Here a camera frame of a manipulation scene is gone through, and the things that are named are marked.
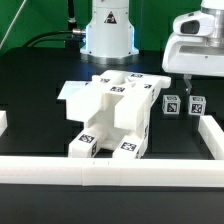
cable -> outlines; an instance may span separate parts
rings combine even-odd
[[[74,13],[74,2],[73,0],[67,0],[68,4],[68,29],[72,30],[74,28],[77,28],[77,22],[75,19],[75,13]]]
[[[18,19],[18,17],[19,17],[19,15],[20,15],[21,11],[23,10],[23,8],[24,8],[26,2],[27,2],[27,0],[24,0],[24,1],[23,1],[23,3],[21,4],[19,10],[18,10],[17,13],[16,13],[14,19],[12,20],[12,23],[10,24],[10,26],[9,26],[9,28],[8,28],[8,30],[7,30],[7,32],[6,32],[5,36],[4,36],[4,38],[3,38],[2,42],[1,42],[1,44],[0,44],[0,50],[2,49],[2,47],[3,47],[3,45],[4,45],[5,41],[6,41],[6,39],[8,38],[9,33],[10,33],[10,31],[12,30],[12,27],[14,26],[16,20]]]
[[[30,45],[30,47],[35,47],[37,44],[41,43],[41,42],[47,42],[47,41],[66,41],[68,39],[41,39],[38,40],[36,42],[34,42],[32,45]]]
[[[41,39],[43,37],[49,37],[49,36],[56,36],[56,35],[63,35],[63,34],[72,34],[71,30],[66,30],[66,31],[55,31],[55,32],[49,32],[49,33],[43,33],[41,35],[38,35],[34,38],[32,38],[31,40],[29,40],[28,42],[26,42],[23,47],[28,47],[30,44],[32,44],[33,42],[35,42],[38,39]]]

stacked blocks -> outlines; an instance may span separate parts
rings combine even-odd
[[[116,159],[141,158],[148,147],[151,106],[170,83],[170,77],[123,71],[93,76],[66,98],[67,119],[84,122],[69,157],[91,158],[104,148]]]
[[[188,114],[201,116],[205,113],[206,99],[203,96],[190,96]]]
[[[179,114],[181,100],[177,95],[163,96],[163,113],[164,114]]]

tabletop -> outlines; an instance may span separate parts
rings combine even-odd
[[[99,65],[72,50],[11,49],[0,58],[0,110],[8,119],[0,154],[66,157],[83,126],[66,120],[65,102],[57,100],[63,84],[89,81],[112,69],[172,78],[151,109],[143,159],[213,159],[198,133],[199,117],[188,115],[183,76],[164,73],[161,60],[160,52],[141,52],[134,64]],[[223,127],[224,79],[194,76],[192,84],[194,95],[206,97],[205,114]],[[180,97],[179,115],[164,115],[163,95]],[[111,152],[101,150],[97,157],[111,157]],[[222,223],[224,191],[215,188],[1,184],[0,192],[2,223]]]

white cube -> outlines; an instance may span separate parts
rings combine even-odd
[[[164,114],[179,114],[181,100],[177,95],[163,96],[163,113]]]
[[[206,99],[204,96],[190,96],[188,103],[189,115],[204,115],[206,106]]]

white structure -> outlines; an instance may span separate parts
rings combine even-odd
[[[224,160],[224,133],[212,116],[201,116],[198,131],[216,160]]]
[[[129,22],[129,0],[93,0],[92,20],[86,27],[82,58],[101,64],[131,61],[134,27]]]
[[[163,113],[164,114],[179,114],[180,112],[180,97],[177,95],[163,96]]]
[[[148,146],[151,106],[170,83],[166,76],[106,71],[79,91],[74,88],[66,99],[67,119],[84,122],[85,128],[70,143],[69,157],[91,158],[104,148],[114,151],[113,158],[141,158]]]
[[[223,188],[224,133],[211,116],[200,117],[199,132],[216,160],[0,156],[0,183]]]
[[[224,76],[224,1],[203,0],[201,7],[175,19],[163,59],[166,72]]]
[[[188,102],[188,114],[201,116],[205,113],[206,99],[204,96],[190,96]]]
[[[7,126],[6,112],[0,111],[0,136],[3,134]]]

